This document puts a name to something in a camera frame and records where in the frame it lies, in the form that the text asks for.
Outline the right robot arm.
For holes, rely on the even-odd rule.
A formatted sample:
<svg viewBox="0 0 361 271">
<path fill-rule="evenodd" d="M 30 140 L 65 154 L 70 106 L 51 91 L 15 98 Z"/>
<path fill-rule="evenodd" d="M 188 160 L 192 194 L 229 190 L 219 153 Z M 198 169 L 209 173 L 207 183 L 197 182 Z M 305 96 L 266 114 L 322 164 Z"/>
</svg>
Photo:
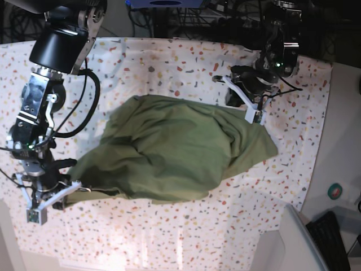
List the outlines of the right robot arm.
<svg viewBox="0 0 361 271">
<path fill-rule="evenodd" d="M 69 138 L 83 130 L 98 105 L 100 81 L 88 68 L 86 58 L 104 20 L 107 2 L 15 1 L 14 5 L 45 16 L 44 30 L 29 57 L 38 69 L 23 88 L 22 105 L 6 139 L 6 150 L 24 168 L 14 183 L 27 197 L 28 212 L 37 213 L 53 204 L 62 207 L 65 195 L 78 189 L 60 173 L 76 161 L 55 160 L 51 150 L 56 138 Z M 53 115 L 66 99 L 65 74 L 93 80 L 95 95 L 82 123 L 71 132 L 61 133 Z"/>
</svg>

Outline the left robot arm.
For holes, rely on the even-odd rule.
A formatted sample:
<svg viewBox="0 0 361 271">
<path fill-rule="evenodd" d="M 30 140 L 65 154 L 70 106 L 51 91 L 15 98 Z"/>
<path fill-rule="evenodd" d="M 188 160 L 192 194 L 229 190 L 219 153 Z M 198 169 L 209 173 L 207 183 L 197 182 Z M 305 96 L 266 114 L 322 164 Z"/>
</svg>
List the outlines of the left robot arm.
<svg viewBox="0 0 361 271">
<path fill-rule="evenodd" d="M 272 1 L 260 11 L 260 55 L 251 65 L 231 67 L 230 79 L 257 109 L 264 107 L 266 98 L 283 94 L 272 87 L 282 81 L 290 87 L 285 93 L 301 91 L 285 79 L 297 71 L 300 49 L 300 26 L 304 1 Z"/>
</svg>

